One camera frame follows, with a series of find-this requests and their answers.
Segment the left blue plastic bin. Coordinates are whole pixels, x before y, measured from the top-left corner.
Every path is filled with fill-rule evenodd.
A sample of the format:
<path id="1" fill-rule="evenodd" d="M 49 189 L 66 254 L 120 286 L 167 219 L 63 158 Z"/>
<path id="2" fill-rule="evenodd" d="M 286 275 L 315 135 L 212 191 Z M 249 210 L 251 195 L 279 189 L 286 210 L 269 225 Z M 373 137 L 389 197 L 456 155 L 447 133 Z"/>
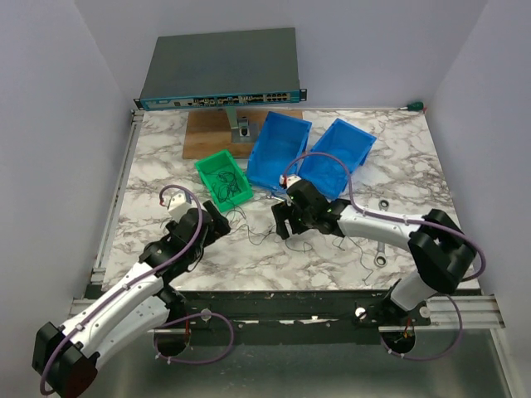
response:
<path id="1" fill-rule="evenodd" d="M 311 127 L 310 121 L 269 112 L 248 159 L 248 181 L 269 191 L 281 191 L 280 176 L 305 151 Z"/>

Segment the wooden base board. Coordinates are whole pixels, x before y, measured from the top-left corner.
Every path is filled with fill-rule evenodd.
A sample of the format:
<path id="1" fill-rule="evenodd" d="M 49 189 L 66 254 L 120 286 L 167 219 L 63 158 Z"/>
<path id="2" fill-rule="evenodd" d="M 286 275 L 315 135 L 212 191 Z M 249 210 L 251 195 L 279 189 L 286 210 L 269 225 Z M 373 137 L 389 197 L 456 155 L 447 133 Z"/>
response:
<path id="1" fill-rule="evenodd" d="M 252 121 L 256 121 L 260 132 L 269 112 L 285 114 L 297 119 L 302 119 L 303 116 L 297 110 L 243 109 L 239 111 L 250 116 Z M 231 128 L 226 111 L 194 110 L 188 116 L 183 158 L 204 159 L 224 149 L 234 158 L 249 158 L 255 143 L 231 142 Z"/>

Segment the aluminium side rail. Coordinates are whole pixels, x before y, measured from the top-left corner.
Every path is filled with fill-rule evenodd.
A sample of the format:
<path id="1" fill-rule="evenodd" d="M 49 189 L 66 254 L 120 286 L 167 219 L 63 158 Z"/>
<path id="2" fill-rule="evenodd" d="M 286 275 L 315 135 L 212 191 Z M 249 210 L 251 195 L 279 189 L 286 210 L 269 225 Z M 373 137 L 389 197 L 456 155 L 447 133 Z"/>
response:
<path id="1" fill-rule="evenodd" d="M 110 209 L 108 212 L 105 229 L 100 240 L 99 249 L 92 268 L 90 282 L 102 285 L 104 282 L 108 258 L 114 241 L 114 234 L 119 220 L 119 212 L 124 200 L 124 193 L 127 187 L 130 168 L 134 160 L 134 152 L 142 128 L 144 111 L 135 110 L 132 112 L 132 119 L 129 130 L 129 139 L 124 152 L 124 158 L 119 170 L 117 183 L 112 196 Z"/>

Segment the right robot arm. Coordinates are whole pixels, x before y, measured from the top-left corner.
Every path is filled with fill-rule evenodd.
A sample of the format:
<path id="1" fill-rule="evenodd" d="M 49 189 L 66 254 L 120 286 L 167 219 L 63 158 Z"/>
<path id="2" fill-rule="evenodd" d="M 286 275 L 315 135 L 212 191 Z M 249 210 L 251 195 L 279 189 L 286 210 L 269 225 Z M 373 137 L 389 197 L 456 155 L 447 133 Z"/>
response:
<path id="1" fill-rule="evenodd" d="M 382 303 L 390 324 L 403 323 L 412 310 L 435 294 L 453 294 L 479 249 L 443 211 L 424 216 L 370 211 L 354 200 L 329 201 L 312 182 L 289 178 L 287 199 L 272 208 L 276 234 L 283 240 L 316 230 L 341 238 L 361 237 L 406 250 L 416 269 L 396 282 Z"/>

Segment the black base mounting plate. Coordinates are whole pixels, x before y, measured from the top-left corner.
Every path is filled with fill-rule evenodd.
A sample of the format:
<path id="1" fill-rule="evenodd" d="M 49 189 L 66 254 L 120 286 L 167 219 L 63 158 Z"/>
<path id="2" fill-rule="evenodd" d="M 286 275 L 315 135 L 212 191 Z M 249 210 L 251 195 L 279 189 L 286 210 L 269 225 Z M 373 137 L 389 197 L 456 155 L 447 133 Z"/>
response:
<path id="1" fill-rule="evenodd" d="M 150 329 L 166 351 L 175 347 L 236 345 L 311 345 L 379 343 L 381 329 L 426 326 L 420 314 L 425 302 L 408 313 L 382 309 L 388 292 L 344 291 L 182 291 L 190 312 L 211 311 L 191 321 Z"/>

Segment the blue plastic bin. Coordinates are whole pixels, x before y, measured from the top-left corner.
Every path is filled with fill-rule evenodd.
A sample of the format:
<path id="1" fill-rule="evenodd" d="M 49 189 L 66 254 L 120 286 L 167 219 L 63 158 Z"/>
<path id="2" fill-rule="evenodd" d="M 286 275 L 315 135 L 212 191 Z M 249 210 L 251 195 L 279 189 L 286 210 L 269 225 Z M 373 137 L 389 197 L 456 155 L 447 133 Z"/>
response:
<path id="1" fill-rule="evenodd" d="M 338 158 L 350 175 L 364 165 L 377 138 L 370 133 L 336 119 L 311 148 L 312 153 L 328 153 Z M 328 199 L 337 199 L 348 185 L 348 176 L 335 160 L 323 155 L 304 159 L 299 176 L 314 184 Z"/>
<path id="2" fill-rule="evenodd" d="M 311 127 L 310 121 L 269 112 L 248 159 L 248 181 L 269 191 L 281 191 L 280 176 L 305 151 Z"/>

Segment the green handled screwdriver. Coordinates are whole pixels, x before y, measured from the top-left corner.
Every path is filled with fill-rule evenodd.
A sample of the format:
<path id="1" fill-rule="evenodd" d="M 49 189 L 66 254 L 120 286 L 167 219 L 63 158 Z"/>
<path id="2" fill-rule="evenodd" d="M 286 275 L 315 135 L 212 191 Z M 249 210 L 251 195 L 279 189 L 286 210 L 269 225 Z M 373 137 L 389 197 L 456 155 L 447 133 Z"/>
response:
<path id="1" fill-rule="evenodd" d="M 422 101 L 414 101 L 403 107 L 400 107 L 399 110 L 408 112 L 425 112 L 426 106 Z"/>

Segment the grey metal stand bracket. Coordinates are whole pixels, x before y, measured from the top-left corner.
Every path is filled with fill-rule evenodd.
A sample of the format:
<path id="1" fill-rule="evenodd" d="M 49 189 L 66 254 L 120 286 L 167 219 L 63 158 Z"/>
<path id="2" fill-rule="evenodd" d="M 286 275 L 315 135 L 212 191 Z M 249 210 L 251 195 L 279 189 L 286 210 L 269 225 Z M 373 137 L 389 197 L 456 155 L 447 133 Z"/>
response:
<path id="1" fill-rule="evenodd" d="M 250 116 L 238 111 L 236 107 L 225 108 L 231 128 L 232 143 L 254 143 L 260 132 L 259 124 L 252 121 Z"/>

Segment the grey network switch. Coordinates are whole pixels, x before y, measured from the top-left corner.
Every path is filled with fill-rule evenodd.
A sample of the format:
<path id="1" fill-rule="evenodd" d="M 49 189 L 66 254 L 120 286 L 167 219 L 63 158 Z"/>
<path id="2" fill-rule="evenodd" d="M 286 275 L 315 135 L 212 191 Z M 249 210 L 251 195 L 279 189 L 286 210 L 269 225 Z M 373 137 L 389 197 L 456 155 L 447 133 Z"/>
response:
<path id="1" fill-rule="evenodd" d="M 291 104 L 300 86 L 293 27 L 161 36 L 156 41 L 140 110 Z"/>

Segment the grey ratchet wrench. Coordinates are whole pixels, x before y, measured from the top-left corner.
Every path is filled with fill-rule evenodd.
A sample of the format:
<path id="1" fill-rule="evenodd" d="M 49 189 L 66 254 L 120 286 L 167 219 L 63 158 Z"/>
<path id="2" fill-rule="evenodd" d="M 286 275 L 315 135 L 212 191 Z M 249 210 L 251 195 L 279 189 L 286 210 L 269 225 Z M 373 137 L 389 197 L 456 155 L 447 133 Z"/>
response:
<path id="1" fill-rule="evenodd" d="M 381 199 L 378 203 L 380 211 L 388 211 L 389 202 L 386 199 Z M 377 251 L 374 257 L 374 264 L 378 268 L 383 268 L 387 265 L 387 256 L 385 253 L 386 245 L 384 242 L 379 241 L 377 244 Z"/>

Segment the right blue plastic bin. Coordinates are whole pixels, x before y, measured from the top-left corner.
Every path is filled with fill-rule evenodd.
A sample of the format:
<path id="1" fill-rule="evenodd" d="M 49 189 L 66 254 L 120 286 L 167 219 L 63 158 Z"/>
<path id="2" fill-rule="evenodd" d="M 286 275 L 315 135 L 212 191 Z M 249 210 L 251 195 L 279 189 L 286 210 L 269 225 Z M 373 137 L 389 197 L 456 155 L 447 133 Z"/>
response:
<path id="1" fill-rule="evenodd" d="M 370 133 L 336 119 L 311 148 L 312 153 L 328 153 L 338 158 L 350 175 L 364 165 L 377 138 Z M 337 199 L 348 185 L 348 176 L 335 160 L 323 155 L 304 159 L 299 176 L 314 184 L 328 199 Z"/>

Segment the green plastic bin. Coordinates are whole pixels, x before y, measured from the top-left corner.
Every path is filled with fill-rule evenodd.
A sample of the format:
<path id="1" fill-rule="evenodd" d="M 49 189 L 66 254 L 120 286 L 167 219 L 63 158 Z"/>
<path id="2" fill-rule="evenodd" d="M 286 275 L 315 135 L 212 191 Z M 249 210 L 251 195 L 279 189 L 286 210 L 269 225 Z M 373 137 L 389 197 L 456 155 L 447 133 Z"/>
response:
<path id="1" fill-rule="evenodd" d="M 254 196 L 245 173 L 226 149 L 196 161 L 195 167 L 220 212 L 229 211 Z"/>

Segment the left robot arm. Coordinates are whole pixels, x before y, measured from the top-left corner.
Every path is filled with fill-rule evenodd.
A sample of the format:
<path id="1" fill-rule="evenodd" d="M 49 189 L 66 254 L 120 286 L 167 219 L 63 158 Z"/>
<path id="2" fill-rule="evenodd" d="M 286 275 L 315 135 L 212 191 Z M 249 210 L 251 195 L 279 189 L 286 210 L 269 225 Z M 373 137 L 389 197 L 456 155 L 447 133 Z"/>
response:
<path id="1" fill-rule="evenodd" d="M 189 326 L 211 311 L 192 313 L 171 282 L 190 271 L 205 249 L 227 235 L 228 220 L 211 201 L 187 201 L 170 209 L 161 239 L 148 243 L 139 260 L 110 290 L 59 326 L 36 334 L 32 367 L 43 396 L 78 397 L 115 354 L 150 329 Z"/>

